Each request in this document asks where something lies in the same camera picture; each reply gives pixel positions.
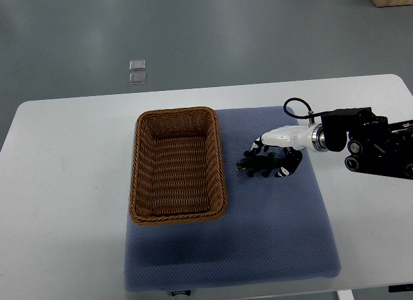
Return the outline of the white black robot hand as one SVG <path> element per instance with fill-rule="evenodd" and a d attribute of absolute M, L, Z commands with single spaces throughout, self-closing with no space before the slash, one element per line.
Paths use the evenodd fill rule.
<path fill-rule="evenodd" d="M 273 129 L 259 136 L 250 148 L 252 154 L 258 154 L 264 148 L 266 152 L 270 147 L 279 147 L 283 149 L 284 158 L 281 160 L 281 166 L 277 166 L 278 171 L 274 177 L 288 177 L 292 175 L 300 165 L 303 149 L 309 149 L 313 152 L 324 150 L 321 146 L 319 137 L 322 134 L 322 125 L 291 126 L 286 125 Z"/>

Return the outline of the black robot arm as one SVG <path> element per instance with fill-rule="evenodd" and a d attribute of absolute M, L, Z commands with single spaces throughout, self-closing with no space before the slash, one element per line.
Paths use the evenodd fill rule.
<path fill-rule="evenodd" d="M 389 123 L 370 107 L 321 112 L 324 144 L 331 152 L 347 149 L 351 172 L 412 179 L 412 120 Z"/>

